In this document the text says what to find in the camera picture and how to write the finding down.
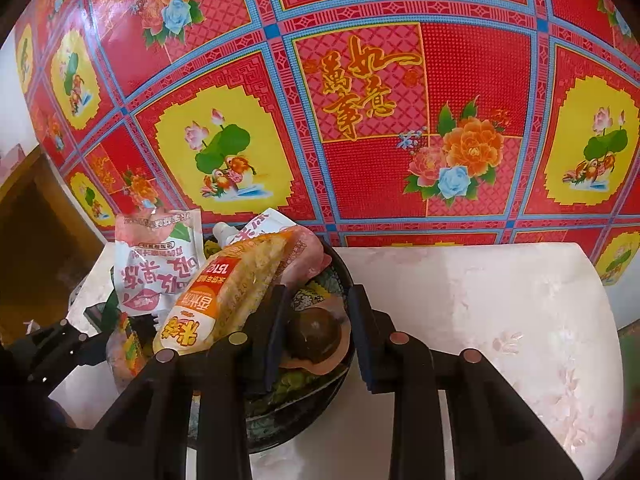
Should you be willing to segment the brown braised egg pack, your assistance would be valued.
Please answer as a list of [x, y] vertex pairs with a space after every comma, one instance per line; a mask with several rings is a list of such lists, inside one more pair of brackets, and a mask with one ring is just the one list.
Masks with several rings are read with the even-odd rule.
[[341, 296], [297, 311], [285, 325], [280, 367], [316, 376], [330, 374], [347, 356], [351, 331]]

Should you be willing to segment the orange cracker packet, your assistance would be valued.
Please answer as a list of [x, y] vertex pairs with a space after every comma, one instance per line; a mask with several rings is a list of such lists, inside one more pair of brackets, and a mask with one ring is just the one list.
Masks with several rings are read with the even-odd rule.
[[259, 237], [208, 258], [157, 330], [153, 351], [185, 356], [240, 330], [270, 291], [285, 244], [285, 237]]

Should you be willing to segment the red snack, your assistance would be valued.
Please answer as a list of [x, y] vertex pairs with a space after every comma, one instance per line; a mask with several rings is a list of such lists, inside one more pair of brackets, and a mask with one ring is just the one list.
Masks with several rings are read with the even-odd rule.
[[146, 364], [140, 339], [126, 313], [119, 315], [114, 330], [107, 339], [105, 351], [116, 390], [122, 393]]

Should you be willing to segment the green snack packet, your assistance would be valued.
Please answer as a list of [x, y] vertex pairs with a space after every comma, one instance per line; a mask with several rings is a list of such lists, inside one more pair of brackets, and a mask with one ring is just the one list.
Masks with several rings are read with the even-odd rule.
[[119, 319], [118, 298], [114, 290], [104, 302], [85, 308], [84, 317], [99, 333], [110, 334]]

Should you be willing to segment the dark round snack plate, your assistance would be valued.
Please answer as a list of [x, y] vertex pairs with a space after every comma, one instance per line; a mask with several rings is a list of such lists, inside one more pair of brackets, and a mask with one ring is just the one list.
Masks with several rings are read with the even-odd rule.
[[[329, 244], [324, 244], [323, 248], [332, 262], [302, 287], [289, 289], [292, 300], [288, 320], [297, 311], [332, 295], [343, 298], [347, 313], [352, 277], [337, 252]], [[246, 335], [244, 326], [241, 332]], [[181, 366], [195, 392], [203, 393], [210, 386], [217, 388], [218, 412], [235, 418], [232, 425], [224, 425], [224, 430], [244, 431], [246, 448], [251, 453], [275, 448], [309, 427], [341, 389], [355, 352], [350, 332], [347, 356], [330, 374], [316, 376], [306, 370], [285, 370], [279, 366], [270, 392], [248, 392], [243, 372], [249, 348], [248, 336], [239, 346], [222, 338], [212, 348], [182, 358]]]

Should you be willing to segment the pink white jelly pouch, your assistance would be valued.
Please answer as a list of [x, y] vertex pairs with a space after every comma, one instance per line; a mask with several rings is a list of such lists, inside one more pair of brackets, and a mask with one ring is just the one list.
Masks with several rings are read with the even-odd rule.
[[259, 237], [275, 240], [277, 236], [285, 237], [286, 244], [274, 277], [276, 285], [298, 289], [332, 262], [316, 234], [273, 208], [264, 210], [240, 230], [224, 222], [217, 222], [213, 227], [213, 237], [221, 248]]

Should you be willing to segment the wooden bedside shelf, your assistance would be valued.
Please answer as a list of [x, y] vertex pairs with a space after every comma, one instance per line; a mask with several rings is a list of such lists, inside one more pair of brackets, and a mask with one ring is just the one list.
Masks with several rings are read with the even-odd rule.
[[35, 148], [1, 185], [1, 342], [64, 318], [104, 247]]

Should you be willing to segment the red floral patterned cloth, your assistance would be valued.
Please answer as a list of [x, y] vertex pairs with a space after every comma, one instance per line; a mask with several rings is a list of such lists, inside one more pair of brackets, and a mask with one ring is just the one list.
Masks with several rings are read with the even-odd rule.
[[639, 40], [615, 0], [30, 0], [36, 138], [118, 214], [273, 208], [343, 246], [639, 258]]

